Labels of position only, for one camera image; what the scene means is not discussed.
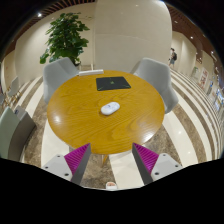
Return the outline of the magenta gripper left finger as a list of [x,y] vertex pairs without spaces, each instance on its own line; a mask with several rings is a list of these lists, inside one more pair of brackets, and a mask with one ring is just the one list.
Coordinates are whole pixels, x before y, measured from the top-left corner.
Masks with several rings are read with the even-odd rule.
[[57,154],[42,169],[68,180],[76,185],[81,183],[89,157],[91,144],[83,145],[65,156]]

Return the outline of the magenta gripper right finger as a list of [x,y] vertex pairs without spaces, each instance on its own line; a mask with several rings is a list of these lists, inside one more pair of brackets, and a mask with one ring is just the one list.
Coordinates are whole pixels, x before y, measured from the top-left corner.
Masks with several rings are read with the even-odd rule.
[[145,185],[182,169],[169,154],[157,154],[137,143],[132,144],[132,153]]

